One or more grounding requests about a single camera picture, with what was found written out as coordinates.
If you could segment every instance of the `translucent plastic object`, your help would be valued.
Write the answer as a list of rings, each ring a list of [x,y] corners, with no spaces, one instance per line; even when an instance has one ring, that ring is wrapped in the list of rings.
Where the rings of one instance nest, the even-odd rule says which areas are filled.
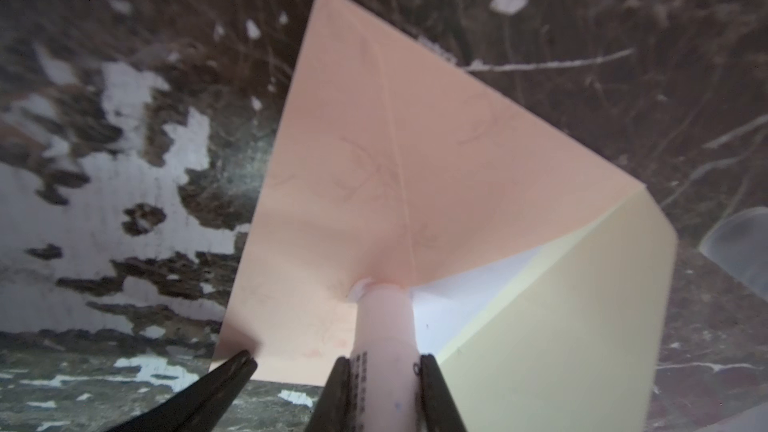
[[[699,250],[768,301],[768,207],[748,208],[717,224]]]

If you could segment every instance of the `marble surface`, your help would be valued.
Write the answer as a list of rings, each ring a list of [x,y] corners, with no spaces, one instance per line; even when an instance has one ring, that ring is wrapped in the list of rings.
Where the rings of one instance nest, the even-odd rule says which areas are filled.
[[[356,1],[648,184],[680,248],[646,430],[768,400],[768,304],[696,251],[768,202],[768,0]],[[0,429],[102,430],[206,371],[312,0],[0,4]],[[219,429],[301,430],[282,390],[318,394]]]

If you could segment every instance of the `dark stone surface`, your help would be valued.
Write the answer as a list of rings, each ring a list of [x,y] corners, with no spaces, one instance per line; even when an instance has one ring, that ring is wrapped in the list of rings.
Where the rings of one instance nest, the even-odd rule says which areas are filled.
[[[69,207],[70,198],[92,179],[83,174],[83,160],[100,152],[126,153],[116,147],[126,132],[101,109],[101,63],[121,60],[136,70],[152,70],[170,90],[156,91],[146,107],[140,158],[148,167],[173,167],[166,160],[174,144],[167,126],[186,126],[190,107],[210,120],[209,165],[187,169],[188,180],[176,188],[190,220],[232,231],[234,253],[120,257],[96,271],[56,274],[57,290],[80,294],[93,311],[125,317],[131,328],[92,331],[75,321],[58,331],[3,332],[3,430],[37,430],[57,421],[68,424],[48,430],[102,430],[170,396],[165,385],[116,380],[133,380],[140,372],[116,368],[120,358],[151,352],[190,374],[205,372],[220,317],[189,317],[171,300],[226,305],[245,236],[235,232],[244,232],[237,227],[253,214],[312,5],[312,0],[129,1],[134,10],[126,16],[108,0],[0,0],[3,113],[30,93],[51,100],[58,108],[55,118],[22,112],[37,117],[34,123],[48,136],[69,143],[71,162],[46,158],[48,144],[35,134],[18,134],[6,115],[0,123],[0,161],[39,177],[41,200]],[[475,75],[648,184],[680,235],[646,429],[696,430],[768,399],[768,304],[696,251],[718,220],[768,202],[768,126],[732,133],[766,113],[768,0],[530,0],[513,16],[491,12],[491,0],[355,1],[407,34],[438,43],[459,66],[474,60],[540,64],[632,50],[589,66]],[[281,25],[283,12],[289,22]],[[248,40],[249,18],[261,29],[261,39]],[[216,24],[225,31],[218,41]],[[69,62],[81,85],[56,86],[46,79],[35,43]],[[261,110],[252,107],[251,97],[259,98]],[[136,186],[135,179],[114,177],[126,188]],[[172,213],[154,199],[150,190],[124,214],[123,208],[106,207],[106,198],[94,204],[94,214],[120,230],[128,216],[126,240],[135,232],[152,237]],[[137,222],[139,217],[145,222]],[[70,219],[73,233],[90,232],[78,229],[80,218]],[[142,232],[147,224],[151,230]],[[12,232],[3,227],[3,234]],[[34,248],[49,250],[46,242]],[[67,251],[59,253],[66,257]],[[0,270],[0,279],[9,283],[26,274],[22,265],[17,270],[3,263]],[[104,301],[124,292],[128,279],[151,284],[162,300]],[[47,290],[41,288],[39,295],[42,314],[58,300]],[[7,320],[0,318],[0,324],[5,327]],[[29,382],[57,375],[82,379],[64,380],[60,387]],[[317,396],[315,388],[285,388]],[[249,384],[219,430],[301,430],[309,409],[279,399],[282,389]],[[82,394],[92,397],[77,400]],[[49,400],[56,408],[27,404]]]

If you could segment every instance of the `white tube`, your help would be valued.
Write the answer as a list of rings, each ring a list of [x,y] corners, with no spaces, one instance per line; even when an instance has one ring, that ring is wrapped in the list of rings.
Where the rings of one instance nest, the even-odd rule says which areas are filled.
[[[348,430],[420,430],[420,357],[408,291],[369,286],[357,304]]]

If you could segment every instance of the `pink envelope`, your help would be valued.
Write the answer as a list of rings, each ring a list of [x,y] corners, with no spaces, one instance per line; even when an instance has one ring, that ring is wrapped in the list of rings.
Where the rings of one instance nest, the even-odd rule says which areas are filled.
[[[315,0],[214,357],[250,348],[255,378],[322,385],[356,281],[482,268],[643,188],[350,0]]]

